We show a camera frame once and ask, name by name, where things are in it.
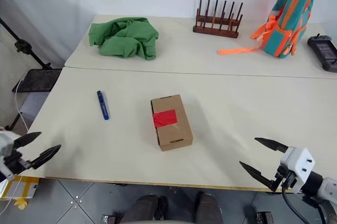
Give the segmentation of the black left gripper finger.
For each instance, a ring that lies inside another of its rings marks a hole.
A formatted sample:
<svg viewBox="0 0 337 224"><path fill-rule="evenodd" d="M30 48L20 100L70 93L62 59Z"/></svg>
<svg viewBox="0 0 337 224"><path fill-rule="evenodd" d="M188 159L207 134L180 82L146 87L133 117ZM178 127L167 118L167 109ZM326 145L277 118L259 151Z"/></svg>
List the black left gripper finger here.
<svg viewBox="0 0 337 224"><path fill-rule="evenodd" d="M40 166L44 165L46 162L48 162L51 158L53 158L56 155L56 153L59 151L61 146L62 145L59 144L42 152L36 159L31 161L30 167L33 169L37 169Z"/></svg>
<svg viewBox="0 0 337 224"><path fill-rule="evenodd" d="M13 143L13 148L14 149L18 149L21 147L24 147L28 144L30 144L31 142L33 142L39 135L41 134L41 132L33 132L33 133L28 133L24 136L21 136L17 139L14 140Z"/></svg>

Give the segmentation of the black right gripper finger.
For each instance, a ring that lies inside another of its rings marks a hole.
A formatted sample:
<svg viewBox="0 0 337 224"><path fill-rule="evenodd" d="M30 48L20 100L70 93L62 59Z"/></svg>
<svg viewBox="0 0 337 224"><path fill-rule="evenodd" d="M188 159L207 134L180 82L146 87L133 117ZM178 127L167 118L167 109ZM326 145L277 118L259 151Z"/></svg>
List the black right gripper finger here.
<svg viewBox="0 0 337 224"><path fill-rule="evenodd" d="M266 187L268 187L271 191L276 191L278 188L278 184L274 180L267 179L264 177L260 171L256 170L255 168L247 165L244 162L239 161L240 165L249 173L251 177L253 177L258 182L262 183Z"/></svg>
<svg viewBox="0 0 337 224"><path fill-rule="evenodd" d="M280 142L277 142L275 140L270 140L270 139L261 138L261 137L256 137L254 139L258 141L259 143L263 144L265 147L268 147L274 151L280 151L282 153L285 153L288 149L288 146Z"/></svg>

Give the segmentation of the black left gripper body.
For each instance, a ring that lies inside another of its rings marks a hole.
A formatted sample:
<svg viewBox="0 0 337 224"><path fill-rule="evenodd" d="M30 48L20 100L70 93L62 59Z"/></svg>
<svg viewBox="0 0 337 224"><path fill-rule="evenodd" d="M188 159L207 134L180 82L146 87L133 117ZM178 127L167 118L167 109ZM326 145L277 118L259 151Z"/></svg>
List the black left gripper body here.
<svg viewBox="0 0 337 224"><path fill-rule="evenodd" d="M31 162L22 159L22 154L17 150L13 150L10 156L4 158L4 164L14 175L19 175L32 167Z"/></svg>

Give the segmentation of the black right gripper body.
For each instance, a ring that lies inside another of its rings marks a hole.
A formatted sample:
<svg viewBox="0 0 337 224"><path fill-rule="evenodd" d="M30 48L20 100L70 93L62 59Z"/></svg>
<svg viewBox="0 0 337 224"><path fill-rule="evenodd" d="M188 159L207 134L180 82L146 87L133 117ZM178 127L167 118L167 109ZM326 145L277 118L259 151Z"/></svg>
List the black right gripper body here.
<svg viewBox="0 0 337 224"><path fill-rule="evenodd" d="M279 186L287 191L289 188L293 188L296 182L296 174L286 167L279 165L275 174L275 181L273 182L273 191L276 191Z"/></svg>

